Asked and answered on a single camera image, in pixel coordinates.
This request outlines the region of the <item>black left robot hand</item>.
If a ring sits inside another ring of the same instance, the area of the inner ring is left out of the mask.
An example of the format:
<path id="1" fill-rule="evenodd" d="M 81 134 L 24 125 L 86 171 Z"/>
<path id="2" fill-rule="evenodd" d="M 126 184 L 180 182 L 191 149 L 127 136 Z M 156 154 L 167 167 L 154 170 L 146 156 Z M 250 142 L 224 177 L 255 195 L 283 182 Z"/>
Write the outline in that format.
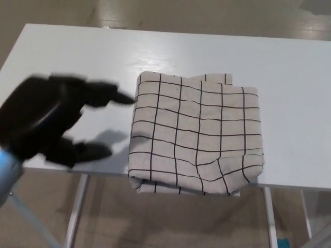
<path id="1" fill-rule="evenodd" d="M 106 145 L 65 137 L 81 118 L 82 108 L 99 108 L 111 101 L 133 105 L 134 97 L 106 81 L 72 75 L 31 75 L 1 106 L 1 149 L 20 162 L 38 154 L 68 168 L 112 155 Z"/>

